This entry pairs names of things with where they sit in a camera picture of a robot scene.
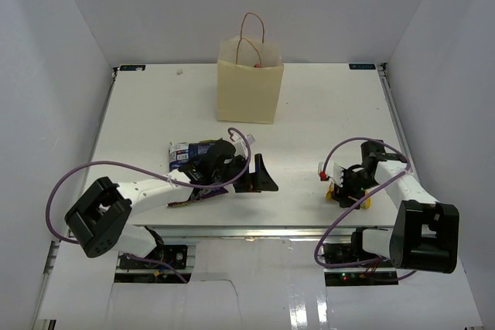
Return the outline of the beige paper bag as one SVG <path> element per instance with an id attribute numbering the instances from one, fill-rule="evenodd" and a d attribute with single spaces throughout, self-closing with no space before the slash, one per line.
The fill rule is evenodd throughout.
<path id="1" fill-rule="evenodd" d="M 217 57 L 217 120 L 252 124 L 273 124 L 281 91 L 284 63 L 278 45 L 261 37 L 250 38 L 244 32 L 249 16 L 241 22 L 239 36 L 220 44 Z M 254 68 L 260 63 L 261 68 Z"/>

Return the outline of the large blue purple snack bag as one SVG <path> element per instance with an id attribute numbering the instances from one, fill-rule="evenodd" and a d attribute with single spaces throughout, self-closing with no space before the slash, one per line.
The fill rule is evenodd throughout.
<path id="1" fill-rule="evenodd" d="M 208 149 L 213 146 L 215 140 L 205 140 L 197 143 L 181 142 L 169 144 L 169 170 L 173 171 L 185 165 L 189 160 L 196 160 L 201 155 L 207 153 Z M 205 199 L 210 199 L 216 196 L 227 194 L 228 191 L 222 187 L 206 191 L 192 191 L 188 200 L 183 202 L 171 202 L 169 208 L 177 208 L 186 206 L 193 202 L 200 202 Z"/>

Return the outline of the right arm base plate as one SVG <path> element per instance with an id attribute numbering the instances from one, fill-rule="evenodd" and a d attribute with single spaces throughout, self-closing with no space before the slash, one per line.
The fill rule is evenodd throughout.
<path id="1" fill-rule="evenodd" d="M 326 264 L 348 264 L 373 259 L 374 255 L 355 255 L 351 243 L 325 243 L 319 251 L 319 258 Z M 324 278 L 327 287 L 398 285 L 398 273 L 389 261 L 325 269 Z"/>

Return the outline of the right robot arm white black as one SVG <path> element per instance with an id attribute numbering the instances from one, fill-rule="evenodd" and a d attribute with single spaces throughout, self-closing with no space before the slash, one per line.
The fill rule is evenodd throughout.
<path id="1" fill-rule="evenodd" d="M 431 196 L 411 173 L 405 155 L 382 140 L 360 137 L 361 161 L 347 168 L 319 166 L 329 181 L 328 198 L 341 208 L 367 208 L 371 196 L 385 191 L 397 208 L 389 229 L 358 227 L 351 236 L 350 260 L 367 267 L 376 258 L 395 268 L 451 274 L 457 265 L 459 210 Z"/>

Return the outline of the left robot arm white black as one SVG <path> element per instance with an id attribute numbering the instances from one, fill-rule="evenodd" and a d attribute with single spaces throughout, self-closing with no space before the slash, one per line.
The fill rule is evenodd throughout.
<path id="1" fill-rule="evenodd" d="M 162 206 L 182 206 L 227 193 L 276 192 L 260 154 L 242 141 L 207 141 L 161 178 L 138 182 L 94 181 L 65 215 L 65 222 L 89 258 L 110 250 L 136 256 L 146 267 L 162 262 L 161 237 L 129 218 Z"/>

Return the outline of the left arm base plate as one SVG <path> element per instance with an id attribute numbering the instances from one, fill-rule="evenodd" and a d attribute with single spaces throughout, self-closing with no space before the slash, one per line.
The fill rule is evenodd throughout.
<path id="1" fill-rule="evenodd" d="M 115 283 L 127 284 L 187 284 L 191 278 L 188 268 L 187 245 L 160 245 L 145 258 L 118 258 Z"/>

